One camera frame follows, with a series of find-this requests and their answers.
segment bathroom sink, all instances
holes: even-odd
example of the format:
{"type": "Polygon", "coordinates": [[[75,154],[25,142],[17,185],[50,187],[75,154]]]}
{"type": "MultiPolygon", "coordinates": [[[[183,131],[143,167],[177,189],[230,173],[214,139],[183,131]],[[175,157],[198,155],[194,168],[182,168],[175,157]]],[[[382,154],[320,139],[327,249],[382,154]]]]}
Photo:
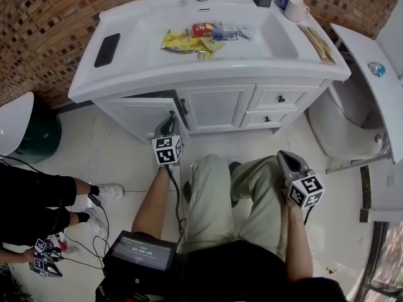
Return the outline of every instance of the bathroom sink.
{"type": "Polygon", "coordinates": [[[337,48],[311,16],[301,24],[321,34],[336,58],[323,62],[297,24],[288,20],[273,0],[270,8],[257,7],[253,0],[136,0],[99,14],[100,23],[91,37],[74,76],[69,97],[86,101],[117,91],[129,91],[186,81],[240,79],[250,83],[257,77],[294,76],[338,79],[350,75],[337,48]],[[225,42],[213,59],[197,54],[161,50],[162,38],[170,29],[182,33],[194,23],[256,27],[252,41],[239,37],[225,42]],[[110,64],[94,63],[104,39],[119,33],[120,39],[110,64]]]}
{"type": "Polygon", "coordinates": [[[139,20],[132,32],[130,49],[136,55],[137,66],[164,66],[174,63],[199,62],[195,54],[177,55],[160,50],[163,36],[168,29],[184,32],[193,23],[217,23],[239,26],[248,24],[257,28],[252,41],[239,37],[236,41],[225,42],[225,46],[214,53],[216,60],[236,59],[296,59],[298,52],[281,22],[266,8],[245,5],[215,5],[200,12],[197,6],[190,8],[173,7],[154,11],[139,20]]]}

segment cabinet door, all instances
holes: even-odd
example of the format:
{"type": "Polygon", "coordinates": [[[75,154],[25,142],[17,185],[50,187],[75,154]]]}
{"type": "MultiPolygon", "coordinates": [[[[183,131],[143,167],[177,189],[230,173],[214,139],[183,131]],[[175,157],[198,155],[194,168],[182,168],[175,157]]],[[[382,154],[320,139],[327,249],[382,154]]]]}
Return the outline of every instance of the cabinet door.
{"type": "Polygon", "coordinates": [[[171,98],[111,98],[94,100],[94,103],[144,143],[154,138],[155,129],[170,117],[171,111],[174,111],[176,122],[180,124],[181,135],[188,136],[171,98]]]}
{"type": "Polygon", "coordinates": [[[192,132],[237,130],[255,85],[178,89],[178,97],[192,132]]]}

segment brick wall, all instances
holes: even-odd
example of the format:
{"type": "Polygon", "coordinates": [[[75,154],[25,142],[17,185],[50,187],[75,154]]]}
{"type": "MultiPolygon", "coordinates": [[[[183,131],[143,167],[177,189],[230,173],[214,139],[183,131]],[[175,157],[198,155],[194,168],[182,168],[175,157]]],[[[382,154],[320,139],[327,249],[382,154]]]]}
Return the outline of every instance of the brick wall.
{"type": "MultiPolygon", "coordinates": [[[[0,0],[0,104],[34,91],[51,106],[67,92],[102,10],[132,0],[0,0]]],[[[330,32],[338,23],[375,37],[397,0],[304,0],[330,32]]]]}

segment white vanity cabinet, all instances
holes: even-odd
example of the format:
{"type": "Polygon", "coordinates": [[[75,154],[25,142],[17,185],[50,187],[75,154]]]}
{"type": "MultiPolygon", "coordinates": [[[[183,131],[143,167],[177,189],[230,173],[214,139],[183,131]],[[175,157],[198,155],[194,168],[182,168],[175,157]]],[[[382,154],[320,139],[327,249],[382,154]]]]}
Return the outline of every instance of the white vanity cabinet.
{"type": "Polygon", "coordinates": [[[178,89],[190,132],[238,130],[255,90],[254,84],[178,89]]]}
{"type": "Polygon", "coordinates": [[[183,136],[257,128],[278,133],[332,81],[351,74],[311,15],[301,24],[318,32],[335,64],[319,58],[276,3],[259,8],[253,0],[136,0],[103,11],[99,20],[69,98],[91,100],[145,143],[172,112],[183,136]],[[247,23],[256,32],[253,39],[225,42],[208,60],[160,49],[168,29],[182,32],[211,21],[247,23]]]}
{"type": "Polygon", "coordinates": [[[138,91],[94,99],[95,105],[144,143],[154,138],[158,124],[173,112],[181,133],[213,133],[258,128],[276,131],[292,122],[325,84],[323,79],[272,77],[271,84],[217,86],[160,86],[144,94],[138,91]]]}

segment green trash can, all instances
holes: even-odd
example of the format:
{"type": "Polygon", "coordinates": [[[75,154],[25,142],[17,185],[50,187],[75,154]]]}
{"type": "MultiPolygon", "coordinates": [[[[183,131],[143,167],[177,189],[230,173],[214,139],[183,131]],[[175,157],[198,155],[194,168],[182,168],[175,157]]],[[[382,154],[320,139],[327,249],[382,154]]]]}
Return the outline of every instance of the green trash can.
{"type": "MultiPolygon", "coordinates": [[[[60,121],[32,92],[2,106],[0,121],[8,127],[9,135],[6,146],[0,145],[0,154],[35,164],[49,158],[59,146],[62,136],[60,121]]],[[[0,131],[0,143],[3,143],[1,136],[0,131]]]]}

